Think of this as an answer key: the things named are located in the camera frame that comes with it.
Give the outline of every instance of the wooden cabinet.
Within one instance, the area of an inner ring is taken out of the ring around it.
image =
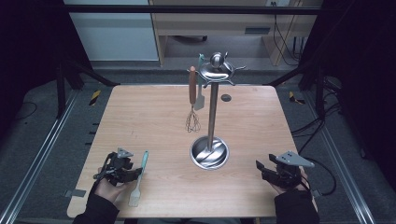
[[[270,0],[149,0],[151,5],[180,6],[248,6],[265,7]],[[318,7],[321,0],[289,0],[288,7]],[[281,36],[288,41],[293,36],[308,36],[316,16],[276,16],[279,32],[275,33],[274,15],[225,15],[225,14],[151,14],[154,33],[157,40],[160,63],[163,64],[166,38],[169,35],[260,35],[270,54],[273,65],[281,60],[281,51],[285,49]]]

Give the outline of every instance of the black sleeve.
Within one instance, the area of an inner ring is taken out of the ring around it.
[[[83,214],[76,216],[73,224],[114,224],[120,210],[110,201],[92,194]]]
[[[306,190],[291,190],[275,197],[277,224],[316,224],[318,212]]]

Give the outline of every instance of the metal pole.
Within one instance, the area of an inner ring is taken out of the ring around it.
[[[215,120],[216,120],[216,107],[218,105],[218,93],[219,83],[213,82],[210,88],[210,107],[209,107],[209,128],[208,128],[208,139],[207,149],[212,152],[213,148],[213,136],[215,133]]]

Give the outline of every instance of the hand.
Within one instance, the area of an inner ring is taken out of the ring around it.
[[[111,203],[114,203],[117,197],[122,193],[123,190],[127,189],[126,184],[122,184],[119,186],[113,186],[108,182],[107,179],[103,178],[99,185],[96,187],[96,191],[94,194],[101,196],[104,199],[109,200]]]
[[[303,183],[306,185],[306,180],[308,179],[308,175],[304,172],[304,171],[301,171],[301,176],[303,177],[303,178],[301,178],[302,179],[302,181],[303,181]],[[278,193],[278,194],[283,194],[283,193],[285,193],[286,192],[286,190],[285,189],[282,189],[282,188],[280,188],[280,187],[278,187],[278,186],[276,186],[276,185],[273,185],[273,184],[271,184],[270,183],[270,185],[276,190],[276,192]],[[304,188],[304,186],[303,185],[298,185],[297,187],[295,187],[297,190],[306,190],[306,188]]]

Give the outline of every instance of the metal utensil stand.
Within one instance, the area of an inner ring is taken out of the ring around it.
[[[225,142],[214,135],[216,122],[216,109],[218,105],[219,83],[229,82],[233,86],[231,78],[237,69],[232,64],[225,61],[225,56],[221,53],[214,53],[210,58],[210,63],[203,63],[198,73],[206,81],[204,88],[211,84],[209,124],[207,136],[201,136],[191,145],[191,159],[202,169],[216,170],[223,166],[230,156],[230,150]]]

